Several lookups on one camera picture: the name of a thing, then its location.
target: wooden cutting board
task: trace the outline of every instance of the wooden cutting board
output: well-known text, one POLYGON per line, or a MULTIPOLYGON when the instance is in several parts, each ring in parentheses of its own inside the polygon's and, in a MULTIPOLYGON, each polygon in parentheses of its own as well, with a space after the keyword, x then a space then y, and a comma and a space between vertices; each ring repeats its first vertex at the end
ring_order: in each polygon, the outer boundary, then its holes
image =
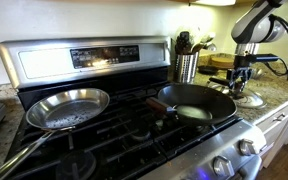
POLYGON ((234 68, 234 59, 224 57, 212 57, 211 64, 218 69, 231 69, 234 68))

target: utensil holder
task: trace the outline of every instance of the utensil holder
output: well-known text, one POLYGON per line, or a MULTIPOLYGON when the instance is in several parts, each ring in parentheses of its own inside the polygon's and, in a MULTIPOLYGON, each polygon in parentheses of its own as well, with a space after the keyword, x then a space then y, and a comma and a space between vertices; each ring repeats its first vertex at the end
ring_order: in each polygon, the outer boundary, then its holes
POLYGON ((174 81, 191 83, 196 74, 198 53, 194 55, 176 55, 174 81))

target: stove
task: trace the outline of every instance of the stove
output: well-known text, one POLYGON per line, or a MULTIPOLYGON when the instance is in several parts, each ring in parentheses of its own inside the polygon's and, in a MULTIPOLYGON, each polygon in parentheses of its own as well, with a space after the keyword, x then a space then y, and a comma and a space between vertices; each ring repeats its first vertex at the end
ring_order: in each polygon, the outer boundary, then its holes
MULTIPOLYGON (((252 176, 245 167, 251 164, 258 170, 256 154, 266 143, 258 128, 237 116, 190 127, 145 104, 171 83, 170 45, 164 36, 0 43, 0 55, 26 111, 37 101, 70 89, 98 88, 110 95, 110 104, 99 116, 55 133, 8 179, 252 176)), ((7 159, 43 134, 24 116, 7 159)))

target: oven display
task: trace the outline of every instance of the oven display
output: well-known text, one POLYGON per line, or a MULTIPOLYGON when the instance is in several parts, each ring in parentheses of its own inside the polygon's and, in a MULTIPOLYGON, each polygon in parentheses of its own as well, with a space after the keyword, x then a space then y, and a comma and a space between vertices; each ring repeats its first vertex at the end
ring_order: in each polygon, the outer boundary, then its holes
POLYGON ((71 49, 70 53, 75 69, 140 60, 138 45, 71 49))

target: white wall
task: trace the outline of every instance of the white wall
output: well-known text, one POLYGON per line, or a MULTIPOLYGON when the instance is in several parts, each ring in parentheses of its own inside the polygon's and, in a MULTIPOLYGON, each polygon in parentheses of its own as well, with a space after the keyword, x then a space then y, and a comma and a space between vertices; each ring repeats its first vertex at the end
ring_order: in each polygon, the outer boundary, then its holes
MULTIPOLYGON (((232 29, 234 23, 248 10, 250 10, 251 5, 241 5, 233 8, 231 22, 229 23, 229 29, 232 29)), ((282 5, 280 8, 276 9, 273 14, 284 18, 288 22, 288 2, 282 5)), ((228 31, 227 38, 225 40, 225 52, 234 53, 236 43, 232 40, 230 36, 230 31, 228 31)), ((288 35, 285 34, 281 39, 272 43, 262 43, 260 44, 258 53, 273 53, 281 57, 284 61, 288 63, 288 35)))
MULTIPOLYGON (((63 37, 168 35, 215 31, 221 49, 232 7, 171 1, 0 0, 0 42, 63 37)), ((9 83, 0 59, 0 84, 9 83)))

